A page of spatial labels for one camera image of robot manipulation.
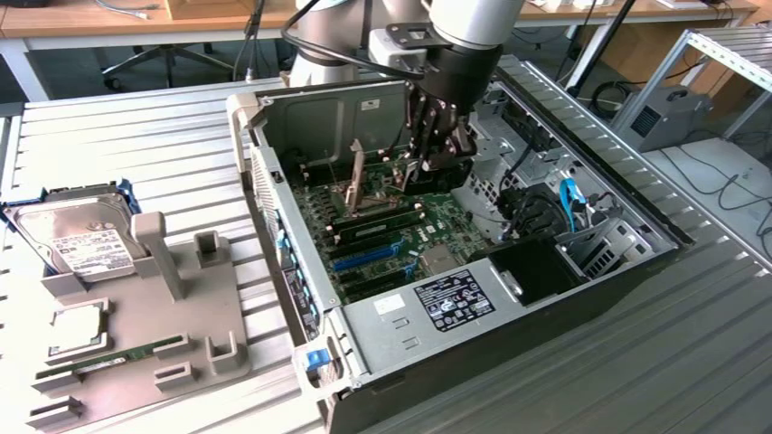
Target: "warning label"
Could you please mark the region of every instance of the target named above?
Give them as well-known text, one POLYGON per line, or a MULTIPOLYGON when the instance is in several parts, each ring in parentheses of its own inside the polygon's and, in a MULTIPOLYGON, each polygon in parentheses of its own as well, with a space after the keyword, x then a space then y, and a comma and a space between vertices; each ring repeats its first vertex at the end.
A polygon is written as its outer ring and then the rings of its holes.
POLYGON ((467 269, 417 287, 414 293, 439 332, 495 311, 467 269))
POLYGON ((131 255, 114 229, 57 238, 53 246, 75 276, 87 276, 131 265, 131 255))

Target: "metal workbench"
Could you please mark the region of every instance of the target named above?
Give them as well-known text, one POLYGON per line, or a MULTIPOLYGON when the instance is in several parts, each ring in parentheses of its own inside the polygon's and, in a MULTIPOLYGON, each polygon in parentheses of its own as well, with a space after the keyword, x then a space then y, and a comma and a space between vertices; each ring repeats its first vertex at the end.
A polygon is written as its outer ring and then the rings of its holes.
MULTIPOLYGON (((0 122, 7 139, 3 191, 33 183, 47 187, 103 183, 122 175, 133 182, 142 210, 165 213, 167 242, 215 229, 233 248, 253 373, 234 384, 71 432, 245 432, 254 427, 259 432, 322 432, 319 412, 299 398, 289 363, 291 343, 247 215, 225 118, 227 95, 279 86, 275 79, 259 85, 229 83, 31 103, 21 117, 0 122)), ((0 246, 0 323, 5 326, 0 329, 0 432, 15 434, 33 432, 22 422, 37 393, 30 378, 19 374, 23 361, 13 347, 34 339, 30 317, 39 319, 34 308, 49 300, 38 298, 49 297, 33 283, 41 261, 18 255, 29 249, 26 244, 3 230, 0 246)))
MULTIPOLYGON (((772 424, 767 270, 677 186, 659 180, 657 169, 629 158, 629 149, 562 90, 513 58, 501 63, 695 246, 597 320, 367 432, 765 431, 772 424)), ((171 241, 217 228, 234 243, 253 375, 78 432, 158 432, 179 420, 185 425, 171 432, 322 432, 315 407, 298 397, 285 322, 227 154, 222 100, 278 85, 262 83, 29 104, 10 123, 6 173, 13 178, 5 187, 66 180, 85 167, 121 173, 135 181, 142 206, 169 215, 171 241), (50 154, 55 148, 67 152, 50 154), (71 165, 70 160, 82 161, 71 165)), ((18 243, 6 237, 5 245, 18 243)), ((0 273, 11 273, 0 274, 6 292, 0 308, 7 311, 34 288, 7 283, 23 267, 5 258, 0 273)), ((0 334, 11 328, 9 320, 0 334)), ((5 353, 0 375, 10 363, 5 353)))

